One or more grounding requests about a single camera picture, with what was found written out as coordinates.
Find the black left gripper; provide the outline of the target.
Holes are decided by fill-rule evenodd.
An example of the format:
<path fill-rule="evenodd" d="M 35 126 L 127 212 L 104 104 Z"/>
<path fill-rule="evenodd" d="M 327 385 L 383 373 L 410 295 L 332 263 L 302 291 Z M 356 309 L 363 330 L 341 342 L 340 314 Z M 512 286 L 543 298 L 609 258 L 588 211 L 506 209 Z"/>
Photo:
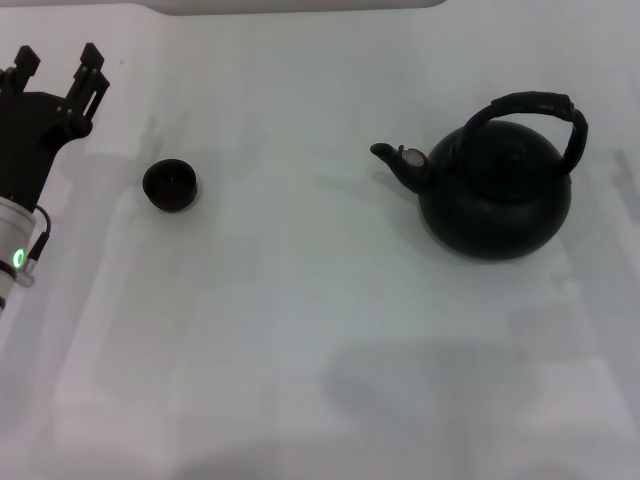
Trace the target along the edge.
<path fill-rule="evenodd" d="M 94 43 L 85 45 L 80 62 L 65 99 L 22 93 L 40 64 L 27 45 L 19 49 L 14 66 L 1 71 L 1 196 L 26 210 L 38 204 L 62 147 L 91 133 L 110 86 L 102 72 L 104 57 Z"/>

